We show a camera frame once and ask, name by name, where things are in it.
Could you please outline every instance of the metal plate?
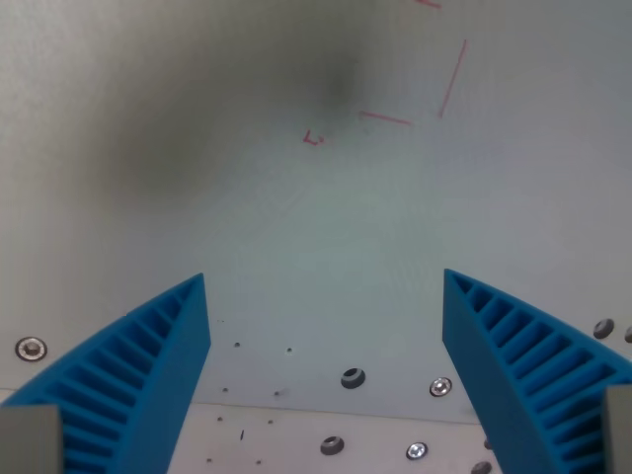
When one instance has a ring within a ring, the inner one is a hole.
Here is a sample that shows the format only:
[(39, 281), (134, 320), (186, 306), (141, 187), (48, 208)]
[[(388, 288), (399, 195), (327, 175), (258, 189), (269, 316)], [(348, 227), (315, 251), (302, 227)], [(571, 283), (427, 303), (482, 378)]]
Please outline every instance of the metal plate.
[(6, 2), (0, 386), (200, 271), (200, 402), (475, 422), (446, 267), (630, 355), (629, 8)]
[[(325, 456), (320, 444), (332, 435), (344, 439), (345, 448)], [(475, 425), (192, 405), (169, 472), (468, 474), (488, 461), (492, 474), (502, 474), (484, 440)], [(406, 450), (415, 441), (424, 442), (428, 454), (411, 461)]]

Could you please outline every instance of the blue 3d-printed gripper jaw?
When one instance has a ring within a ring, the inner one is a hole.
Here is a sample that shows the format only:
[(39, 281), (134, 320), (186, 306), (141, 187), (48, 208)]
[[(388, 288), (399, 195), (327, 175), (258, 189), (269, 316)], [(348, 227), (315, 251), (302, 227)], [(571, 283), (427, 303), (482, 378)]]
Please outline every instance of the blue 3d-printed gripper jaw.
[(443, 342), (507, 474), (605, 472), (601, 404), (632, 365), (558, 319), (450, 270)]
[(59, 407), (66, 474), (164, 474), (209, 348), (197, 275), (85, 341), (3, 405)]

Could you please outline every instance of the red handwritten mark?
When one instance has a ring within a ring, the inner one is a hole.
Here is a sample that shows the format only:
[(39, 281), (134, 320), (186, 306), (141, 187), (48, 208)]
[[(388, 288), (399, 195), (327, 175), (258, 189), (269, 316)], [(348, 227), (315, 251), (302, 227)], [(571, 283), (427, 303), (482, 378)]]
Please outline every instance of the red handwritten mark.
[(443, 114), (445, 113), (445, 108), (447, 107), (447, 101), (450, 100), (450, 94), (452, 93), (452, 86), (454, 86), (454, 81), (456, 80), (456, 74), (458, 73), (459, 67), (461, 67), (461, 62), (463, 62), (463, 57), (465, 56), (465, 50), (467, 49), (467, 39), (463, 40), (463, 46), (461, 47), (461, 52), (458, 55), (458, 61), (456, 61), (456, 67), (454, 68), (454, 72), (452, 73), (452, 78), (450, 79), (450, 85), (447, 86), (447, 91), (445, 91), (445, 97), (443, 98), (443, 104), (441, 105), (441, 110), (438, 113), (438, 117), (443, 119)]
[(361, 116), (364, 116), (364, 117), (373, 117), (374, 119), (392, 121), (394, 123), (401, 123), (403, 125), (412, 125), (413, 124), (411, 121), (401, 120), (400, 118), (393, 118), (393, 117), (383, 116), (382, 114), (374, 114), (373, 112), (360, 111), (359, 114)]
[(431, 0), (415, 0), (417, 3), (421, 3), (422, 5), (426, 5), (427, 7), (433, 7), (438, 10), (441, 9), (441, 6), (438, 3), (432, 2)]
[(318, 141), (312, 141), (309, 139), (309, 135), (311, 134), (312, 130), (307, 130), (307, 133), (305, 134), (305, 137), (303, 138), (303, 143), (309, 143), (310, 145), (314, 145), (314, 146), (318, 146), (321, 143), (325, 143), (325, 138), (323, 138), (322, 136), (318, 137)]

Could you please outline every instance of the screw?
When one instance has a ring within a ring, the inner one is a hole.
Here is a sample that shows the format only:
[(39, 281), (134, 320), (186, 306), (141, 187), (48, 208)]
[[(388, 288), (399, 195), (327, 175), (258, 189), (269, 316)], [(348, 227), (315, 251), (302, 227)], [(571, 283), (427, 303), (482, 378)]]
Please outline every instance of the screw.
[(39, 338), (23, 338), (16, 343), (16, 356), (26, 362), (37, 362), (46, 357), (48, 349)]
[(492, 472), (492, 464), (487, 461), (477, 463), (471, 471), (472, 474), (490, 474), (490, 472)]
[(414, 442), (406, 449), (406, 457), (411, 461), (416, 461), (428, 454), (428, 446), (424, 442)]
[(607, 338), (614, 329), (614, 321), (611, 319), (602, 319), (594, 325), (592, 335), (595, 339)]
[(434, 397), (444, 397), (452, 389), (452, 381), (446, 377), (440, 377), (431, 383), (431, 395)]

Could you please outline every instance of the red marker line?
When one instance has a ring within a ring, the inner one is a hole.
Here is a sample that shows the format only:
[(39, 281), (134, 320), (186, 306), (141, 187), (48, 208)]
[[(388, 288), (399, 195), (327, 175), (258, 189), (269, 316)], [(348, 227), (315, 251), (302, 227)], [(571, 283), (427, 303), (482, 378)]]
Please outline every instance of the red marker line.
[(374, 119), (381, 119), (381, 120), (386, 120), (386, 121), (392, 121), (392, 122), (395, 122), (395, 123), (402, 123), (404, 125), (412, 125), (413, 124), (411, 121), (401, 120), (400, 118), (393, 118), (393, 117), (383, 116), (382, 114), (374, 114), (373, 112), (361, 111), (359, 114), (361, 116), (365, 116), (365, 117), (373, 117)]
[(427, 7), (441, 9), (441, 6), (438, 3), (432, 2), (431, 0), (415, 0), (417, 3), (421, 3), (422, 5), (426, 5)]
[(461, 47), (461, 52), (458, 55), (458, 61), (456, 61), (456, 67), (454, 68), (454, 72), (452, 73), (452, 79), (450, 79), (450, 85), (447, 86), (447, 91), (445, 92), (445, 97), (443, 98), (443, 104), (441, 105), (441, 110), (438, 113), (438, 117), (443, 119), (443, 113), (445, 113), (445, 108), (447, 107), (447, 101), (450, 100), (450, 94), (452, 93), (452, 86), (454, 86), (454, 81), (456, 80), (456, 74), (458, 73), (459, 67), (461, 67), (461, 62), (463, 62), (463, 57), (465, 56), (465, 49), (467, 49), (467, 39), (463, 40), (463, 46)]

